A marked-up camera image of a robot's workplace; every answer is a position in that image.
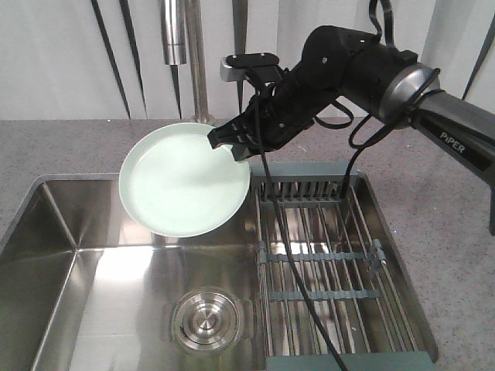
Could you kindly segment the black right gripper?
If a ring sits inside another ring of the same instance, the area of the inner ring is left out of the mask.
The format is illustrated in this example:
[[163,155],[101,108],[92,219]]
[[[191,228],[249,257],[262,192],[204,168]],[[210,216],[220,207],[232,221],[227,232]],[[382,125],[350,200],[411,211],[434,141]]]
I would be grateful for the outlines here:
[[311,126],[315,116],[316,91],[295,71],[286,72],[255,94],[243,114],[213,128],[207,138],[213,149],[232,145],[235,162],[242,162],[256,151],[279,150]]

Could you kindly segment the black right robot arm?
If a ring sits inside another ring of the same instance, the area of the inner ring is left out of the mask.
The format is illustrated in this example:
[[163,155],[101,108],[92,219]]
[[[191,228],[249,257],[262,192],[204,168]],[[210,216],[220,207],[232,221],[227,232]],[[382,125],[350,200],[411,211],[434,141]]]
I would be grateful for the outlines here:
[[320,26],[290,70],[270,53],[231,55],[221,69],[224,80],[246,80],[255,89],[244,112],[208,134],[213,148],[230,145],[236,161],[279,150],[345,97],[378,119],[384,133],[413,127],[494,183],[493,114],[446,93],[437,69],[412,51],[383,45],[377,35]]

